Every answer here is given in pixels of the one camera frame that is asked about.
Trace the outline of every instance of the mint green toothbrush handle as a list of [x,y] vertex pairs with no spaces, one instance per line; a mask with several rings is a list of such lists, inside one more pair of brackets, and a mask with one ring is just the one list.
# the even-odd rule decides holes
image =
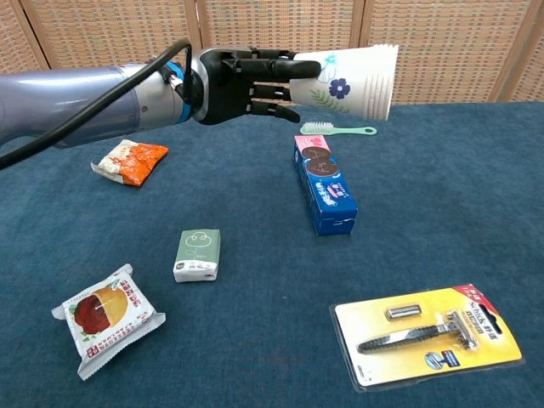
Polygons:
[[377,130],[375,127],[353,127],[353,128],[341,128],[341,127],[335,127],[334,133],[358,133],[358,134],[365,134],[366,136],[373,136],[377,133]]

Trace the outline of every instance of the black cable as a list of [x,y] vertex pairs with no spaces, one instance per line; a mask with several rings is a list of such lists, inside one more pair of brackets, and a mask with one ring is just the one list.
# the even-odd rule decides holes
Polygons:
[[[140,71],[136,72],[131,77],[125,79],[122,82],[119,82],[115,87],[104,93],[102,96],[98,97],[94,102],[89,104],[86,108],[80,110],[70,119],[60,124],[55,129],[45,133],[43,136],[38,139],[32,140],[30,143],[25,144],[24,146],[12,150],[9,153],[0,156],[0,170],[12,166],[17,162],[21,162],[27,159],[30,156],[39,153],[42,150],[47,149],[48,147],[54,145],[55,143],[60,142],[63,138],[68,136],[71,132],[78,129],[84,123],[90,121],[92,118],[97,116],[101,111],[115,102],[117,99],[121,98],[131,89],[138,86],[140,83],[145,81],[148,77],[153,75],[155,71],[158,71],[163,65],[165,65],[172,57],[174,57],[179,51],[187,48],[187,59],[185,67],[185,80],[187,83],[187,88],[190,86],[191,72],[190,72],[190,42],[187,40],[179,40],[166,49],[159,57],[154,59]],[[190,98],[190,94],[185,95],[187,99]]]

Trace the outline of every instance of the robot finger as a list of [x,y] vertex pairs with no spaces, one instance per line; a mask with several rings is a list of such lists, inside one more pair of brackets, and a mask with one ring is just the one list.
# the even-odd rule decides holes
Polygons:
[[289,82],[292,79],[316,78],[321,72],[321,65],[317,61],[224,59],[221,62],[236,75],[257,82]]
[[288,88],[272,85],[253,85],[249,88],[250,98],[291,100],[291,91]]
[[252,102],[246,108],[246,113],[252,115],[275,116],[287,119],[289,122],[299,123],[300,116],[297,112],[287,109],[278,104],[269,104],[267,102]]
[[251,48],[252,58],[264,58],[267,60],[292,60],[297,53],[293,53],[288,49],[258,49]]

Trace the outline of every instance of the small green package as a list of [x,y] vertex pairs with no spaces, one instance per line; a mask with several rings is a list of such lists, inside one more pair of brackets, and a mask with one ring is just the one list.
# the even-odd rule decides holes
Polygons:
[[184,231],[173,266],[176,282],[215,281],[218,277],[220,246],[218,229]]

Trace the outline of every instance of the white paper cup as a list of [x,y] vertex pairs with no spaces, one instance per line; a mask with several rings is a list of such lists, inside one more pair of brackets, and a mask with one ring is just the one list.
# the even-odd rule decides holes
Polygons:
[[297,54],[295,60],[319,62],[321,74],[291,80],[291,99],[300,105],[387,121],[398,53],[398,45],[379,44]]

